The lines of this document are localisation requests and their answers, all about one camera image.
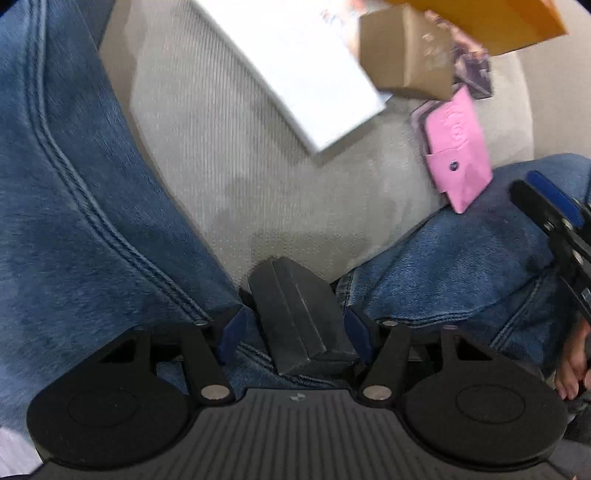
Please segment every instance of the white book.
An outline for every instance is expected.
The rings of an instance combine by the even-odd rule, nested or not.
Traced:
[[[313,153],[384,110],[339,35],[301,0],[192,0]]]

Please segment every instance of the black clamp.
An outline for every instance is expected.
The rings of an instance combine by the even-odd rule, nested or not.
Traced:
[[[29,406],[42,460],[85,469],[137,463],[181,438],[201,408],[234,402],[220,364],[231,359],[248,315],[237,306],[203,325],[137,326],[88,357]],[[181,365],[188,395],[157,375],[162,362]]]

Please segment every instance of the pink card holder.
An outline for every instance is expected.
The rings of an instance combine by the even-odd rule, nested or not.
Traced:
[[[491,161],[466,86],[425,120],[428,168],[456,213],[464,213],[492,180]]]

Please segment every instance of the denim leg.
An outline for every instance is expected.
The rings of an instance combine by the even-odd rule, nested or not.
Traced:
[[[241,302],[135,148],[76,1],[20,0],[0,50],[0,425],[25,433],[33,396],[126,329]],[[275,375],[249,321],[239,394],[324,385]]]
[[[589,200],[591,161],[573,154],[501,167],[463,215],[444,208],[405,241],[344,276],[342,304],[414,327],[454,323],[546,371],[570,328],[571,300],[553,270],[546,236],[509,200],[508,188],[539,170]]]

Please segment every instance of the jeans seam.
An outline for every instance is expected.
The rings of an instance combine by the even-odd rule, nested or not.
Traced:
[[[38,44],[35,49],[35,32],[33,30],[35,25],[34,22],[31,22],[31,53],[34,52],[35,55],[28,56],[30,59],[29,62],[31,63],[29,68],[31,75],[30,78],[27,79],[25,85],[30,86],[30,91],[29,88],[27,89],[27,96],[30,95],[32,97],[28,99],[28,113],[32,130],[33,133],[35,133],[41,149],[46,154],[50,167],[63,182],[66,191],[77,205],[79,212],[90,225],[92,232],[99,239],[114,251],[120,259],[134,268],[142,277],[144,277],[144,279],[165,295],[166,298],[179,308],[190,320],[196,318],[210,320],[207,313],[177,283],[175,283],[174,280],[138,252],[116,230],[96,199],[92,196],[90,191],[88,191],[84,180],[79,176],[76,169],[61,151],[53,138],[44,109],[45,95],[43,90],[46,52],[46,0],[40,0],[38,10],[39,18],[37,21],[38,28],[36,33],[38,36]],[[36,78],[32,75],[35,69],[37,70]],[[35,116],[38,119],[38,125],[36,125],[36,122],[33,120]]]
[[[544,282],[544,280],[545,280],[545,275],[538,276],[538,278],[535,281],[533,291],[528,295],[528,297],[523,302],[523,305],[521,307],[519,307],[517,312],[515,312],[515,314],[507,321],[507,323],[503,326],[501,331],[499,333],[497,333],[497,335],[495,336],[495,338],[492,340],[492,342],[490,344],[491,348],[494,348],[495,350],[500,351],[505,346],[505,344],[507,343],[507,340],[509,339],[509,337],[511,336],[511,334],[515,330],[515,327],[518,323],[519,318],[521,317],[523,312],[527,309],[527,307],[533,301],[534,297],[539,292],[540,287],[541,287],[542,283]]]

